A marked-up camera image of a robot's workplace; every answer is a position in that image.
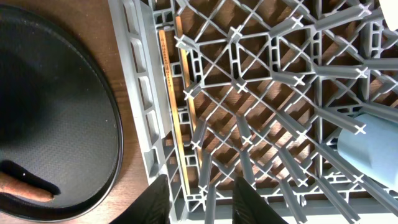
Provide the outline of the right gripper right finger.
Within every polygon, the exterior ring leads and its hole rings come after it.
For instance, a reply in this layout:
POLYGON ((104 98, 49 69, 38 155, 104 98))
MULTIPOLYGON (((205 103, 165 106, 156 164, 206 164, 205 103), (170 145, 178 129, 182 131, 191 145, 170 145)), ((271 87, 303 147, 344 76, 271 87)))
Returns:
POLYGON ((243 177, 233 188, 233 224, 287 224, 243 177))

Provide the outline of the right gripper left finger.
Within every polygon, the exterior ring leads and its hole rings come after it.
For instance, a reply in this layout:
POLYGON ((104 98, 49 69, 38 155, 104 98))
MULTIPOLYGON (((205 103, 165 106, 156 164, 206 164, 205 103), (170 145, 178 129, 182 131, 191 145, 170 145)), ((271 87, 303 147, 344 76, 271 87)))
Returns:
POLYGON ((170 223, 169 213, 169 181, 162 174, 110 224, 165 224, 170 223))

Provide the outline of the light blue cup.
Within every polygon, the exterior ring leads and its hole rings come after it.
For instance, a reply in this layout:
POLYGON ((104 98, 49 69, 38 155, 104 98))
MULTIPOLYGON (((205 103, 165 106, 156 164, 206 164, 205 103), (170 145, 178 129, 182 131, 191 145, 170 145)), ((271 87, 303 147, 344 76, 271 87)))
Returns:
POLYGON ((397 190, 397 123, 362 114, 355 118, 366 126, 365 133, 342 130, 338 154, 363 174, 397 190))

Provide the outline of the orange carrot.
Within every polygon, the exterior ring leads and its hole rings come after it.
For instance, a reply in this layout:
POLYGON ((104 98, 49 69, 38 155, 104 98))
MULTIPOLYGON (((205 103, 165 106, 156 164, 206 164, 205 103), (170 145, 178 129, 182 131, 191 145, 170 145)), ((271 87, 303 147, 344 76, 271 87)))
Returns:
POLYGON ((16 195, 37 202, 49 202, 54 199, 47 190, 34 187, 8 174, 1 172, 1 193, 16 195))

